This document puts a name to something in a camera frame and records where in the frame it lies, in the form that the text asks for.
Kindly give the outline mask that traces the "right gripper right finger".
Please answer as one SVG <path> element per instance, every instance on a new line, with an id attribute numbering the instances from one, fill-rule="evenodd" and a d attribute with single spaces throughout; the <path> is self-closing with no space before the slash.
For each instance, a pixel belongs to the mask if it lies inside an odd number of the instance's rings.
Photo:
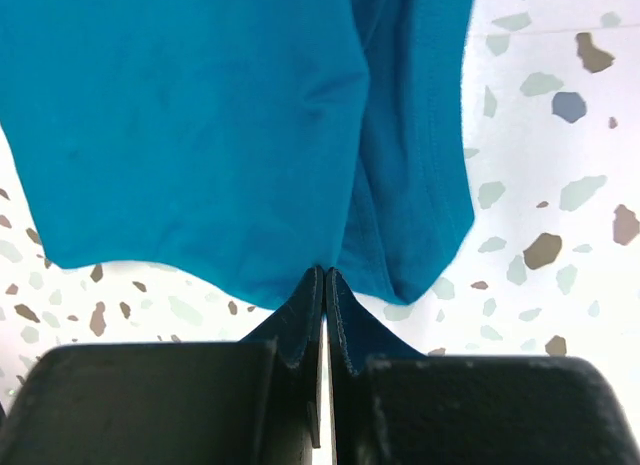
<path id="1" fill-rule="evenodd" d="M 635 464 L 612 388 L 570 357 L 427 356 L 325 278 L 340 464 Z"/>

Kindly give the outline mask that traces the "blue polo t shirt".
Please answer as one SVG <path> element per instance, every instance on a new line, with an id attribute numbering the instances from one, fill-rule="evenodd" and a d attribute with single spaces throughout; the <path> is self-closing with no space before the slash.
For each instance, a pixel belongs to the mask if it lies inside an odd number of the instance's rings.
<path id="1" fill-rule="evenodd" d="M 1 0 L 1 126 L 46 257 L 278 307 L 418 300 L 474 220 L 473 0 Z"/>

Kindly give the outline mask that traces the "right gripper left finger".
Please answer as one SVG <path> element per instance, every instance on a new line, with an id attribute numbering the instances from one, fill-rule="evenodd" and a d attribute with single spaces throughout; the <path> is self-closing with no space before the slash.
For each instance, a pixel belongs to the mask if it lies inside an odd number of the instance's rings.
<path id="1" fill-rule="evenodd" d="M 58 347 L 1 427 L 12 465 L 308 464 L 320 445 L 324 273 L 237 342 Z"/>

